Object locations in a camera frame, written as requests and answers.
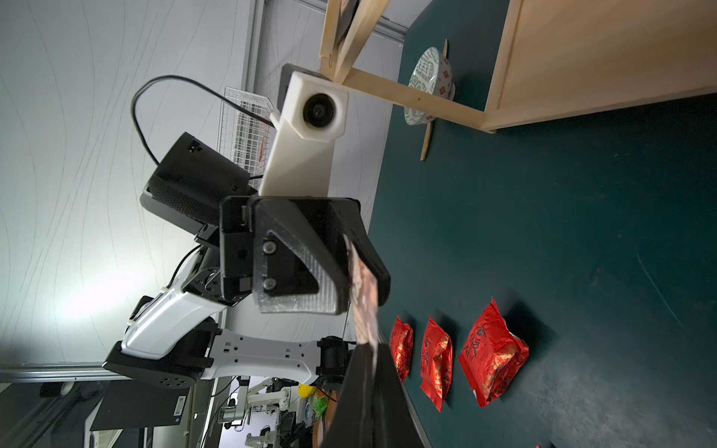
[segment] wooden beam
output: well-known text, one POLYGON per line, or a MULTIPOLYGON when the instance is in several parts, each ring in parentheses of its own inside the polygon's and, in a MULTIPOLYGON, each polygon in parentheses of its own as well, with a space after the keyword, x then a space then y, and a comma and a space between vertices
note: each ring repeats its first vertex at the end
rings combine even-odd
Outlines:
POLYGON ((358 3, 356 15, 353 16, 351 27, 348 28, 346 38, 338 51, 334 82, 343 84, 388 4, 389 0, 361 0, 358 3))
POLYGON ((500 96, 503 94, 505 74, 508 71, 508 63, 511 60, 513 37, 516 35, 521 6, 523 6, 523 0, 511 0, 508 4, 508 13, 505 15, 505 25, 503 25, 503 36, 500 38, 498 56, 495 58, 495 67, 493 68, 493 78, 490 80, 488 99, 485 101, 486 112, 496 110, 500 105, 500 96))
POLYGON ((371 73, 351 68, 343 84, 346 87, 358 90, 359 92, 368 93, 369 95, 379 97, 386 101, 391 101, 405 108, 420 110, 442 118, 443 120, 468 126, 469 128, 488 133, 495 132, 482 129, 482 110, 472 109, 466 105, 454 103, 453 101, 445 100, 430 93, 421 92, 413 87, 408 87, 398 82, 372 75, 371 73))
POLYGON ((341 0, 328 0, 318 56, 321 60, 319 71, 330 80, 333 80, 334 66, 336 65, 336 28, 340 13, 341 0))
POLYGON ((665 95, 637 98, 634 100, 623 100, 623 98, 627 97, 627 95, 623 94, 601 95, 601 92, 596 92, 589 99, 584 101, 584 107, 582 108, 580 107, 583 105, 581 103, 568 103, 568 106, 575 107, 567 107, 563 100, 558 99, 549 102, 535 103, 528 108, 522 105, 517 105, 511 108, 491 110, 490 112, 485 113, 483 130, 493 130, 493 132, 495 132, 495 129, 509 128, 511 126, 527 125, 530 123, 539 123, 541 121, 548 120, 558 120, 559 118, 604 112, 605 110, 631 108, 633 106, 641 106, 645 104, 658 103, 660 101, 677 100, 679 98, 694 97, 699 95, 709 95, 711 93, 717 93, 717 85, 701 87, 689 91, 668 93, 665 95), (597 104, 601 101, 604 103, 603 105, 591 107, 587 106, 597 104))

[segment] wire basket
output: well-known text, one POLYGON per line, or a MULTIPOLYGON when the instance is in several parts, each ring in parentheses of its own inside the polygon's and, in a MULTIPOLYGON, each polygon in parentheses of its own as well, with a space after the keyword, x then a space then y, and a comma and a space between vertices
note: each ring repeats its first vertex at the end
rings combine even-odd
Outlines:
MULTIPOLYGON (((269 118, 269 114, 274 109, 269 98, 231 87, 224 89, 224 97, 264 118, 269 118)), ((259 176, 264 173, 271 151, 272 137, 273 133, 269 126, 222 103, 218 151, 247 170, 249 175, 259 176)), ((261 179, 251 180, 249 185, 258 189, 260 181, 261 179)))

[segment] yellow object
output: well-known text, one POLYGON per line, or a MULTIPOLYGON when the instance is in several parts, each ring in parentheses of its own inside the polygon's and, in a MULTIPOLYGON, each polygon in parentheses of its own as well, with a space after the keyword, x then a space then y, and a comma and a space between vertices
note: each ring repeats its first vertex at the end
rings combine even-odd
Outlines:
POLYGON ((299 388, 297 390, 297 393, 299 396, 303 399, 307 399, 311 394, 314 393, 316 390, 316 387, 314 386, 307 386, 306 384, 299 384, 299 388))

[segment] ceramic bowl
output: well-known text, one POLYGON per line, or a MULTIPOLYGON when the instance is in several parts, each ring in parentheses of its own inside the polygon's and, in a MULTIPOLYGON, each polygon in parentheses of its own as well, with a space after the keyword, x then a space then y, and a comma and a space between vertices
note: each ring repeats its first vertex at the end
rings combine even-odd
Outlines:
MULTIPOLYGON (((455 95, 453 71, 450 62, 443 57, 438 48, 430 47, 421 55, 408 86, 453 101, 455 95)), ((408 108, 404 108, 404 118, 410 125, 424 125, 436 119, 434 116, 408 108)))

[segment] red snack bag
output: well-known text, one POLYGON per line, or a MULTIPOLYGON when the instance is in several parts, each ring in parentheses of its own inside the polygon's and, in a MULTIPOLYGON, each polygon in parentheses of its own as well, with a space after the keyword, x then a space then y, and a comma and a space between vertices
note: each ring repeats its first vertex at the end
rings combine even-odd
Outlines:
POLYGON ((493 298, 473 323, 458 355, 468 384, 480 407, 503 395, 528 359, 528 346, 508 331, 493 298))
POLYGON ((453 344, 450 337, 428 317, 421 347, 421 390, 441 412, 453 375, 453 344))
POLYGON ((413 328, 396 317, 394 328, 391 330, 391 357, 394 359, 399 380, 403 382, 411 370, 411 354, 413 354, 413 328))

